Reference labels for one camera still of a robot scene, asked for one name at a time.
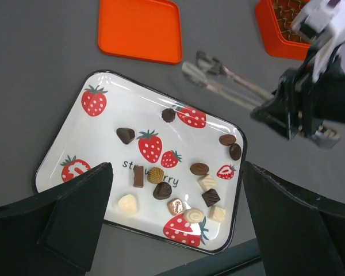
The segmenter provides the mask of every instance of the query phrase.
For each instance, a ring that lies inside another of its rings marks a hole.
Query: red strawberry
[[[147,133],[139,133],[141,136],[137,137],[137,139],[139,139],[138,147],[140,153],[150,163],[156,163],[157,160],[159,160],[162,152],[162,141],[159,137],[157,137],[158,133],[155,133],[155,131],[150,133],[149,130]]]
[[[77,159],[76,156],[71,159],[69,155],[68,158],[60,165],[64,167],[62,171],[62,179],[64,182],[67,182],[78,175],[85,173],[91,168],[87,162]]]
[[[163,166],[164,168],[172,168],[181,161],[182,158],[177,151],[167,151],[162,155],[161,166]]]
[[[205,244],[204,241],[208,240],[204,233],[206,231],[208,232],[208,229],[205,228],[205,224],[206,217],[201,223],[190,224],[184,220],[183,214],[179,214],[167,222],[163,228],[163,233],[170,240],[198,247],[201,242]]]
[[[175,106],[179,119],[185,124],[193,128],[204,128],[206,126],[206,113],[190,106],[183,106],[181,103],[176,103]]]
[[[231,165],[223,165],[217,172],[217,176],[222,179],[229,180],[234,177],[235,168]]]
[[[106,107],[106,97],[103,88],[98,89],[90,85],[82,95],[82,106],[89,116],[100,115]]]

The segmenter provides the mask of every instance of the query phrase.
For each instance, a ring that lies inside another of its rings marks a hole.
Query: white robot part
[[[317,82],[332,51],[345,40],[345,0],[310,0],[294,19],[292,29],[319,49],[312,75]]]

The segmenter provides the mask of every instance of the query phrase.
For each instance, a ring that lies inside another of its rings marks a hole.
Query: chocolate
[[[238,144],[232,144],[229,148],[229,154],[232,160],[238,161],[242,155],[242,149]]]
[[[172,108],[165,109],[162,111],[161,117],[165,122],[172,122],[175,120],[175,110]]]
[[[171,190],[171,186],[167,182],[161,182],[158,183],[155,190],[154,190],[154,198],[157,200],[165,200],[166,198],[169,198],[171,193],[173,191]]]
[[[206,193],[202,195],[202,197],[203,200],[206,202],[207,207],[211,207],[212,205],[218,203],[221,200],[215,189],[209,189]]]
[[[152,184],[158,184],[162,181],[164,176],[163,170],[160,168],[154,167],[151,168],[148,172],[147,180]]]
[[[225,134],[220,136],[219,141],[221,145],[232,145],[236,142],[236,137],[231,134]]]
[[[209,189],[215,187],[216,181],[209,174],[206,174],[204,177],[198,180],[198,184],[201,186],[203,191],[208,191]]]
[[[194,175],[205,175],[209,171],[209,167],[204,163],[195,163],[190,166],[190,171]]]
[[[170,200],[167,203],[167,208],[173,216],[181,214],[185,211],[185,206],[179,198]]]
[[[185,210],[184,212],[184,220],[188,223],[200,223],[205,218],[205,215],[201,210],[196,208],[191,208],[189,210]]]
[[[136,166],[134,167],[134,184],[135,188],[143,188],[144,185],[144,167]]]
[[[226,214],[226,210],[224,208],[220,208],[218,206],[212,206],[209,212],[208,218],[218,223],[223,223],[225,220],[225,214]]]
[[[127,194],[126,196],[120,198],[117,206],[119,207],[120,211],[128,216],[133,216],[138,212],[137,199],[132,194]]]
[[[128,145],[136,137],[134,130],[131,128],[118,128],[116,130],[116,135],[126,145]]]

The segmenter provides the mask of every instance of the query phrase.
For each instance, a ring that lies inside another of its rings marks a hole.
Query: strawberry text
[[[132,161],[124,161],[122,166],[124,168],[129,168],[130,170],[134,170],[134,167],[136,167],[137,165],[135,165]],[[148,174],[148,170],[145,168],[144,169],[144,174],[147,175]],[[172,187],[176,188],[178,186],[178,183],[179,183],[179,180],[178,179],[175,179],[173,177],[170,177],[168,175],[165,175],[163,177],[163,180],[169,184],[172,185]]]

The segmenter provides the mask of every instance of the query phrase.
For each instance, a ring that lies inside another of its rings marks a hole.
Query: tray black rim
[[[68,108],[68,110],[66,111],[66,115],[64,116],[64,119],[62,119],[62,122],[60,124],[60,127],[58,127],[58,129],[56,130],[56,134],[53,136],[53,138],[51,139],[51,143],[50,143],[50,146],[47,148],[47,150],[44,152],[44,154],[42,154],[40,157],[41,159],[39,160],[38,162],[38,165],[36,166],[36,169],[35,169],[35,172],[33,174],[33,177],[32,177],[32,191],[34,194],[38,194],[39,191],[37,190],[37,186],[36,186],[36,176],[37,176],[37,173],[42,165],[42,162],[43,160],[45,159],[47,153],[49,152],[49,150],[51,149],[53,143],[55,142],[55,139],[57,138],[60,130],[62,129],[68,115],[69,115],[69,112],[70,110],[72,109],[72,107],[74,106],[74,104],[76,103],[76,100],[78,99],[78,96],[79,94],[82,92],[82,88],[83,86],[85,85],[85,83],[87,82],[87,80],[93,76],[93,75],[96,75],[96,74],[100,74],[100,73],[111,73],[111,74],[114,74],[114,75],[117,75],[121,78],[124,78],[130,82],[133,82],[139,86],[142,86],[146,89],[149,89],[149,90],[152,90],[153,92],[156,92],[160,95],[163,95],[165,97],[168,97],[168,98],[171,98],[171,99],[174,99],[176,100],[177,102],[180,102],[182,104],[186,104],[186,105],[189,105],[193,108],[196,108],[198,110],[201,110],[203,112],[205,112],[206,114],[214,117],[214,118],[217,118],[219,120],[222,120],[228,124],[234,124],[232,122],[229,122],[225,119],[222,119],[218,116],[215,116],[213,114],[211,114],[210,112],[206,112],[205,110],[202,110],[200,108],[197,108],[195,107],[194,105],[191,105],[191,104],[188,104],[188,103],[185,103],[179,99],[176,99],[175,97],[172,97],[170,95],[167,95],[165,94],[164,92],[162,91],[159,91],[153,87],[150,87],[148,85],[145,85],[137,80],[134,80],[132,78],[129,78],[123,74],[120,74],[118,72],[115,72],[113,70],[108,70],[108,69],[103,69],[103,70],[96,70],[96,71],[93,71],[92,73],[88,74],[88,76],[84,79],[84,81],[82,82],[80,88],[78,89],[78,92],[76,94],[76,96],[74,97],[72,103],[70,104],[70,107]],[[221,246],[219,247],[218,249],[215,249],[215,250],[205,250],[203,248],[198,248],[198,247],[193,247],[193,246],[187,246],[185,244],[182,244],[182,243],[178,243],[177,241],[173,241],[173,240],[170,240],[166,237],[162,237],[162,236],[158,236],[158,235],[154,235],[152,233],[148,233],[148,232],[144,232],[142,230],[138,230],[138,229],[135,229],[135,228],[132,228],[132,227],[127,227],[125,225],[122,225],[122,224],[119,224],[119,223],[114,223],[112,221],[109,221],[109,220],[104,220],[103,223],[106,224],[106,225],[110,225],[110,226],[114,226],[116,228],[119,228],[119,229],[123,229],[123,230],[127,230],[129,232],[132,232],[132,233],[136,233],[136,234],[139,234],[139,235],[142,235],[142,236],[146,236],[146,237],[151,237],[153,239],[156,239],[156,240],[160,240],[162,242],[165,242],[165,243],[170,243],[170,244],[174,244],[176,246],[180,246],[180,247],[183,247],[183,248],[187,248],[187,249],[190,249],[190,250],[193,250],[193,251],[197,251],[197,252],[200,252],[200,253],[204,253],[204,254],[208,254],[208,255],[216,255],[218,253],[221,253],[223,252],[224,250],[226,250],[230,244],[231,244],[231,241],[233,239],[233,234],[234,234],[234,228],[235,228],[235,223],[236,223],[236,215],[237,215],[237,208],[238,208],[238,204],[239,204],[239,194],[240,194],[240,191],[241,191],[241,187],[242,187],[242,173],[243,173],[243,164],[245,162],[245,159],[246,159],[246,154],[247,154],[247,144],[248,144],[248,141],[247,141],[247,138],[244,134],[244,132],[237,126],[235,125],[236,129],[239,131],[239,133],[241,134],[242,138],[243,138],[243,149],[242,149],[242,153],[241,153],[241,162],[240,162],[240,170],[239,170],[239,175],[238,175],[238,182],[237,182],[237,187],[236,187],[236,193],[235,193],[235,198],[234,198],[234,206],[233,206],[233,212],[232,212],[232,218],[231,218],[231,224],[230,224],[230,232],[229,232],[229,236],[226,240],[226,242]]]

